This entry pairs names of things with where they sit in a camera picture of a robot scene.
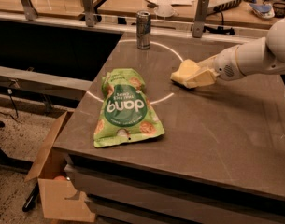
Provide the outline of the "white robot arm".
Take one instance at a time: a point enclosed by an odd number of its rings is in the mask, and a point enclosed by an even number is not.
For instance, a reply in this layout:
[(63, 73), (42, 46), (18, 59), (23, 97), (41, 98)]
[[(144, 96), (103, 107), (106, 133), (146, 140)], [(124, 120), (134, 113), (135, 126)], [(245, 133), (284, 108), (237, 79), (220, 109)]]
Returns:
[(266, 37), (225, 49), (196, 67), (183, 81), (186, 88), (211, 85), (218, 78), (232, 81), (254, 74), (285, 75), (285, 19), (276, 22)]

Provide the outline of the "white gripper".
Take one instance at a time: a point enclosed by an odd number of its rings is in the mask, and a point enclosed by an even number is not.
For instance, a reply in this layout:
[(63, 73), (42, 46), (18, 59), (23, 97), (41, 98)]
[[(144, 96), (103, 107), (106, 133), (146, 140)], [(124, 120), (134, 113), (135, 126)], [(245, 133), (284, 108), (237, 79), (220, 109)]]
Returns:
[(197, 65), (200, 67), (212, 68), (214, 66), (217, 73), (208, 68), (200, 69), (193, 75), (190, 75), (184, 79), (184, 86), (192, 89), (212, 85), (216, 82), (217, 77), (222, 80), (238, 80), (243, 78), (244, 75), (240, 71), (237, 64), (237, 49), (238, 45), (230, 47), (223, 50), (217, 56), (214, 55), (199, 62)]

